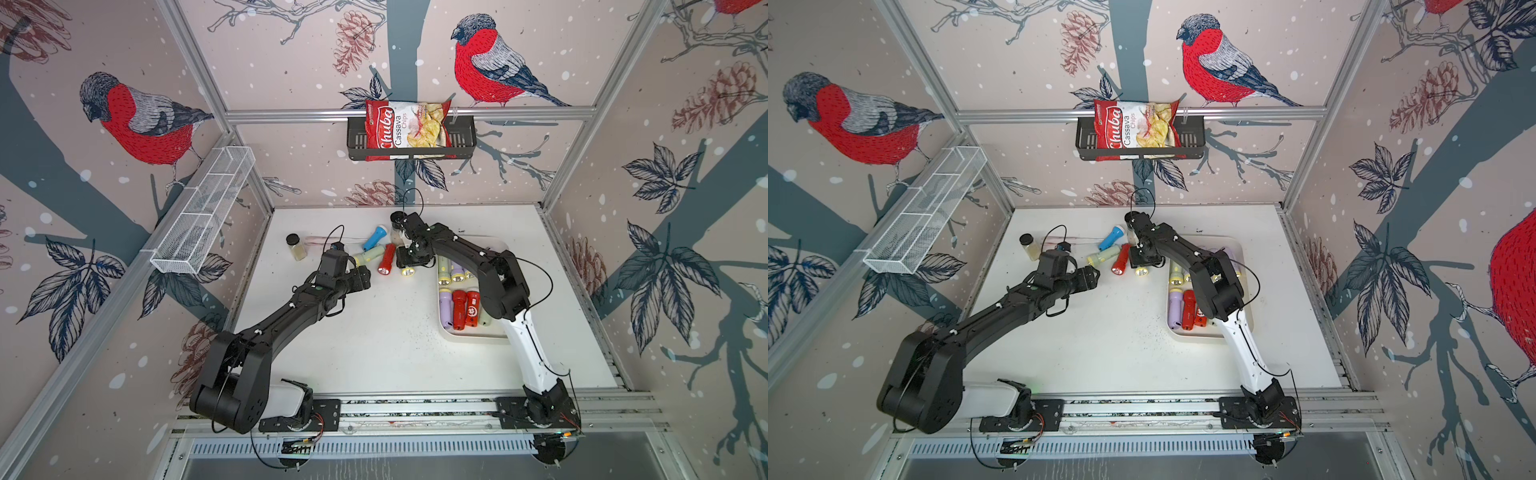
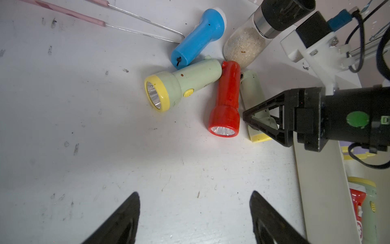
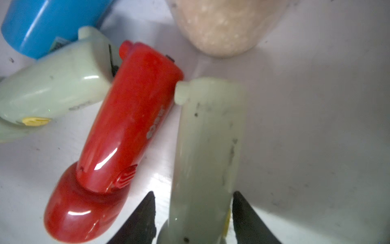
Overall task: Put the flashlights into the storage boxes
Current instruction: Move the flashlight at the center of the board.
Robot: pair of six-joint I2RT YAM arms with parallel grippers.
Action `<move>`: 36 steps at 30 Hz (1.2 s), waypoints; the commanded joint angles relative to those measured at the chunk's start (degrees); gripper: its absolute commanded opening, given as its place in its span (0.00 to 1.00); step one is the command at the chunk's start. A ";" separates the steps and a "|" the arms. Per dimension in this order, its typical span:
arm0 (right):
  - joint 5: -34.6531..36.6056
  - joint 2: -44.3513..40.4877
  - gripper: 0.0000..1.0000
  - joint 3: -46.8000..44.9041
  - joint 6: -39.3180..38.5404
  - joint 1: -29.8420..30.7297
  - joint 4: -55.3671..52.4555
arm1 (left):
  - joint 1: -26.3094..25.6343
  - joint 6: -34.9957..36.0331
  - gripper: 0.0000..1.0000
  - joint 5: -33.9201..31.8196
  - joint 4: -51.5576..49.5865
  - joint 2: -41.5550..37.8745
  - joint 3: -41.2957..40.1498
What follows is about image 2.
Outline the purple flashlight with yellow button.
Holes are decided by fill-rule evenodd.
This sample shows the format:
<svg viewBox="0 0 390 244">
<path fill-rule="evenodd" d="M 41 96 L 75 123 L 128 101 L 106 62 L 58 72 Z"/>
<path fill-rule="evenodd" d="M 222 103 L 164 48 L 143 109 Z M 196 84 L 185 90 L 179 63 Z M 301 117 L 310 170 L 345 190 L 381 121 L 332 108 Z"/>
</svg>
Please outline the purple flashlight with yellow button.
<svg viewBox="0 0 390 244">
<path fill-rule="evenodd" d="M 346 141 L 340 141 L 339 145 L 342 150 L 343 159 L 344 160 L 353 160 L 353 158 L 348 153 L 348 148 L 352 144 L 352 142 L 346 142 Z M 355 147 L 351 150 L 351 152 L 359 159 L 363 160 L 368 157 L 375 156 L 375 154 L 372 154 L 369 152 L 368 149 L 364 149 L 361 147 Z"/>
</svg>

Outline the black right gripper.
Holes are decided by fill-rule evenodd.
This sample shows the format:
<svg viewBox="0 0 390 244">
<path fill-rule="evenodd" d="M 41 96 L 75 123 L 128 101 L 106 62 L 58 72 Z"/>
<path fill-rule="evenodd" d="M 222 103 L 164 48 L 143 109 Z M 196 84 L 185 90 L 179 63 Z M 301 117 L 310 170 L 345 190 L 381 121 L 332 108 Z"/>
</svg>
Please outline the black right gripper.
<svg viewBox="0 0 390 244">
<path fill-rule="evenodd" d="M 280 112 L 277 119 L 253 117 L 276 108 Z M 330 96 L 323 87 L 286 90 L 245 110 L 243 120 L 285 147 L 293 145 L 295 131 L 298 142 L 309 151 L 320 152 L 329 140 L 359 143 L 371 152 L 386 151 L 390 145 L 390 89 L 381 85 L 342 89 Z"/>
</svg>

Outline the medium green flashlight yellow rim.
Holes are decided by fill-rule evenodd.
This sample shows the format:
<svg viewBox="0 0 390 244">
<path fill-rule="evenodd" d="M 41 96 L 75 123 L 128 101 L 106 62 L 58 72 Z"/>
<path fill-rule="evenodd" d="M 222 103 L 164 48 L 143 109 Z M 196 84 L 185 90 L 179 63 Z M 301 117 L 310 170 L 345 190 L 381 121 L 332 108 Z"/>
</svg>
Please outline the medium green flashlight yellow rim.
<svg viewBox="0 0 390 244">
<path fill-rule="evenodd" d="M 145 92 L 152 107 L 165 112 L 177 105 L 182 98 L 216 82 L 222 75 L 222 65 L 209 56 L 203 61 L 175 72 L 160 72 L 144 81 Z"/>
</svg>

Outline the large pale green flashlight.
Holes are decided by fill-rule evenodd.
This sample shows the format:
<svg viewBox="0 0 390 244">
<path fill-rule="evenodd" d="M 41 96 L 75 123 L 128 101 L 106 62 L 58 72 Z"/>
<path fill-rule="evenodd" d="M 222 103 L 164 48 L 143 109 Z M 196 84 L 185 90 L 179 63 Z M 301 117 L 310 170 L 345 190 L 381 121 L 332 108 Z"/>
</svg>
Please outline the large pale green flashlight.
<svg viewBox="0 0 390 244">
<path fill-rule="evenodd" d="M 363 244 L 376 244 L 378 243 L 377 237 L 377 210 L 376 200 L 377 191 L 376 184 L 373 181 L 358 177 L 348 177 L 348 186 L 358 185 L 362 186 L 362 189 L 366 191 L 366 198 L 363 203 Z"/>
</svg>

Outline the large red flashlight white logo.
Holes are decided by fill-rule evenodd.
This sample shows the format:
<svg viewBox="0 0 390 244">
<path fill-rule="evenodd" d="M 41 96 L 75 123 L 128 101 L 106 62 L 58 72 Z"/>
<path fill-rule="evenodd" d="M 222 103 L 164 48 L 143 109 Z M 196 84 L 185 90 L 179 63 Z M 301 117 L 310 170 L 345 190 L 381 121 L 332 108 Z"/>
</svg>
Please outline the large red flashlight white logo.
<svg viewBox="0 0 390 244">
<path fill-rule="evenodd" d="M 363 241 L 363 224 L 362 224 L 362 216 L 363 216 L 363 203 L 366 198 L 366 191 L 362 189 L 362 186 L 358 185 L 357 187 L 355 185 L 349 186 L 355 219 L 356 219 L 356 225 L 358 229 L 358 235 L 360 239 L 360 243 Z"/>
</svg>

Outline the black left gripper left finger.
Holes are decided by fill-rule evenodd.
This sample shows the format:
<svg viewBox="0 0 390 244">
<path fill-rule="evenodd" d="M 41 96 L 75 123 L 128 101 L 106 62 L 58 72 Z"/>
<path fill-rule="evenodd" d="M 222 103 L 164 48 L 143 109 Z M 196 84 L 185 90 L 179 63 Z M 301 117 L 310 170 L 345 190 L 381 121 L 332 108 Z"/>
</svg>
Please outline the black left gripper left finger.
<svg viewBox="0 0 390 244">
<path fill-rule="evenodd" d="M 134 244 L 140 217 L 140 197 L 132 193 L 85 244 Z"/>
</svg>

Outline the small red flashlight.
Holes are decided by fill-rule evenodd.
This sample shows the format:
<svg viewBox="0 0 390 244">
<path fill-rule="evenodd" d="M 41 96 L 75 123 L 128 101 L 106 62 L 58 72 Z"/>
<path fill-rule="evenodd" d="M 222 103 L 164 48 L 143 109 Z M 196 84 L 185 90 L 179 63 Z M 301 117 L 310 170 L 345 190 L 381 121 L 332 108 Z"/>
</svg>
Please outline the small red flashlight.
<svg viewBox="0 0 390 244">
<path fill-rule="evenodd" d="M 239 134 L 241 68 L 235 61 L 222 63 L 222 75 L 218 82 L 216 105 L 209 117 L 208 131 L 213 135 L 230 138 Z"/>
</svg>

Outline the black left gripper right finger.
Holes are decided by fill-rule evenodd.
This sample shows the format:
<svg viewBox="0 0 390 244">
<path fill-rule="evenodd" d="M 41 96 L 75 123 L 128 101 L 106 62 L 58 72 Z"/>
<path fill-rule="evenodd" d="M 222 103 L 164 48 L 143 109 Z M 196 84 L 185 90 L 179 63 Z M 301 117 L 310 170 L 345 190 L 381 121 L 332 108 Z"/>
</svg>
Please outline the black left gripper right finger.
<svg viewBox="0 0 390 244">
<path fill-rule="evenodd" d="M 308 243 L 259 192 L 253 191 L 249 206 L 258 244 Z"/>
</svg>

